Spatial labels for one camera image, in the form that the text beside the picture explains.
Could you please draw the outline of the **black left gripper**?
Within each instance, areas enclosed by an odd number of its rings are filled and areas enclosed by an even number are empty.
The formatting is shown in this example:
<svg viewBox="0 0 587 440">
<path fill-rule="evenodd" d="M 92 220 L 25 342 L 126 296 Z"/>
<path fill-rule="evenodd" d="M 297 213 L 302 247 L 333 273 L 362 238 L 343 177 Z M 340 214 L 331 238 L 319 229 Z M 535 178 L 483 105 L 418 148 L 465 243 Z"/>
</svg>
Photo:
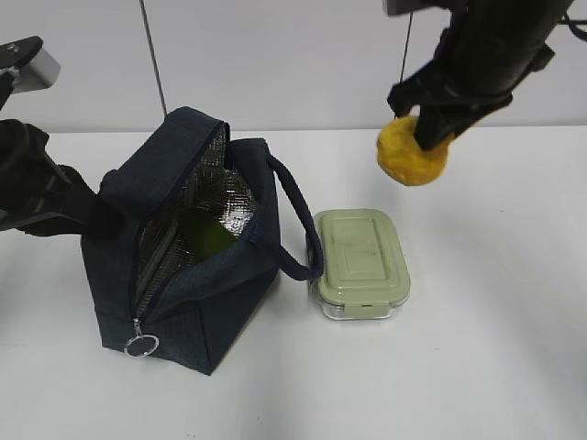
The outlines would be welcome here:
<svg viewBox="0 0 587 440">
<path fill-rule="evenodd" d="M 46 151 L 50 136 L 16 119 L 1 121 L 1 230 L 35 237 L 116 237 L 124 216 L 72 167 Z"/>
</svg>

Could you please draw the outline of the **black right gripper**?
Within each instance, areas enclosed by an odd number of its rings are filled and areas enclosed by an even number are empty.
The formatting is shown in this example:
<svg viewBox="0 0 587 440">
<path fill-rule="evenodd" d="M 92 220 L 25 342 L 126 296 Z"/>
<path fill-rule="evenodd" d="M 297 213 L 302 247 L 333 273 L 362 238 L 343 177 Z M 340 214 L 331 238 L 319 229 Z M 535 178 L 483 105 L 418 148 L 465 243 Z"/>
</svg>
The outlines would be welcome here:
<svg viewBox="0 0 587 440">
<path fill-rule="evenodd" d="M 415 140 L 422 150 L 435 149 L 449 136 L 458 138 L 511 104 L 509 92 L 554 58 L 547 39 L 569 9 L 567 1 L 434 4 L 451 12 L 445 40 L 437 48 L 439 58 L 395 84 L 387 98 L 396 115 L 409 115 L 419 108 Z M 448 91 L 453 75 L 475 93 L 497 96 L 454 97 Z"/>
</svg>

